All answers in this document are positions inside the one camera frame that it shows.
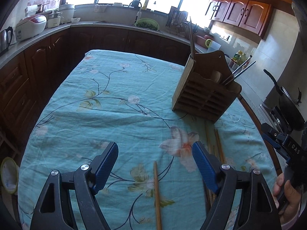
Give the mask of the right hand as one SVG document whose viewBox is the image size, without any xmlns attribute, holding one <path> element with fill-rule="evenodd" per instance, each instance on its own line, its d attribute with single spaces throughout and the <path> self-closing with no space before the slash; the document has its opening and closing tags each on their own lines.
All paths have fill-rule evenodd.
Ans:
<svg viewBox="0 0 307 230">
<path fill-rule="evenodd" d="M 290 223 L 293 219 L 296 218 L 301 202 L 301 193 L 294 189 L 289 180 L 285 181 L 284 174 L 281 173 L 273 186 L 272 195 L 275 201 L 275 205 L 278 208 L 279 203 L 277 201 L 277 196 L 281 192 L 281 189 L 284 188 L 284 195 L 288 200 L 289 204 L 286 209 L 279 215 L 280 221 L 282 225 Z"/>
</svg>

